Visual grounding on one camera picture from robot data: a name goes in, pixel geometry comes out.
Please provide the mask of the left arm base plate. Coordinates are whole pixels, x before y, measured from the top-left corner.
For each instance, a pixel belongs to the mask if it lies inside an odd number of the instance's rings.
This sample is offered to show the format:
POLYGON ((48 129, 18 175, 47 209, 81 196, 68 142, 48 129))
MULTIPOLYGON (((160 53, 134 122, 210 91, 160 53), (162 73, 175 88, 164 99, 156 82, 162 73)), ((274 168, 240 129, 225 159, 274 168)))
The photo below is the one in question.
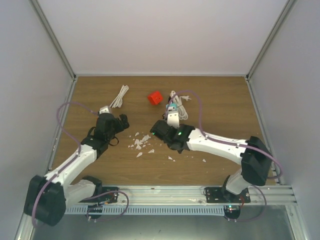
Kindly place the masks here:
POLYGON ((97 201, 100 204, 113 204, 118 202, 118 190, 119 188, 116 186, 112 187, 102 187, 100 195, 102 196, 98 197, 95 201, 97 201))

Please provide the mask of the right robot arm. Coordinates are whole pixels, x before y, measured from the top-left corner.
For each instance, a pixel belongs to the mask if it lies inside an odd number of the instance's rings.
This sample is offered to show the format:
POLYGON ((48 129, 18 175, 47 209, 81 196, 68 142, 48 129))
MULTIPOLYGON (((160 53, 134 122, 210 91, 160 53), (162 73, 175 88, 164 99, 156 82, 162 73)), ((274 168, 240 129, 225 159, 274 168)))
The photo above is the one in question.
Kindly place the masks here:
POLYGON ((158 120, 150 133, 180 154, 183 151, 204 152, 238 164, 240 169, 227 176, 220 189, 223 200, 228 203, 234 202, 249 186, 266 184, 272 156, 258 137, 251 136, 248 140, 226 138, 164 119, 158 120))

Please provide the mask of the red cube adapter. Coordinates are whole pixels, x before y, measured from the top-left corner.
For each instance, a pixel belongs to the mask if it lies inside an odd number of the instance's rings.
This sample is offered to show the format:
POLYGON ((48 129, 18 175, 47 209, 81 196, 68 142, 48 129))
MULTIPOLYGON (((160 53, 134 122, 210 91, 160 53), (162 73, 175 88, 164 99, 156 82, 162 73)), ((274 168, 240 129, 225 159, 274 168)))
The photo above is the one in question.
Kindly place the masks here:
POLYGON ((156 91, 150 93, 147 96, 147 99, 151 105, 155 106, 163 101, 163 96, 158 90, 156 90, 156 91))

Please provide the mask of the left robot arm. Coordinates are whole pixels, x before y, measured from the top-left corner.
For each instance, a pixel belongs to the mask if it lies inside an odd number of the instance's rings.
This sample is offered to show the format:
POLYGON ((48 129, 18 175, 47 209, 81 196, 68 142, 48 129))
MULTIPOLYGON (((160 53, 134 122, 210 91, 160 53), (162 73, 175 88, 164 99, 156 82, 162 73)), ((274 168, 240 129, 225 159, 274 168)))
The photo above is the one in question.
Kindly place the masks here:
POLYGON ((30 216, 34 224, 41 221, 53 227, 62 219, 67 208, 82 201, 101 203, 105 195, 113 197, 118 190, 103 191, 101 180, 95 177, 85 176, 76 184, 72 182, 111 146, 118 133, 129 126, 125 114, 119 117, 111 113, 99 114, 96 125, 67 160, 45 176, 35 175, 30 180, 24 214, 30 216))

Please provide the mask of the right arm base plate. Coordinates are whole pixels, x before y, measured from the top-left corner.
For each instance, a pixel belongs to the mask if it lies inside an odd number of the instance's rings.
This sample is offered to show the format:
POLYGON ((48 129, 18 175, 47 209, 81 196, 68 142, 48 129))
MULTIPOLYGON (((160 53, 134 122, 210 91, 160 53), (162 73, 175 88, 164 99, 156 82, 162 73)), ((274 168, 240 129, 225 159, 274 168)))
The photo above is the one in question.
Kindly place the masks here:
POLYGON ((224 194, 221 186, 207 186, 203 190, 206 202, 211 204, 241 204, 250 203, 251 198, 248 188, 237 196, 224 194))

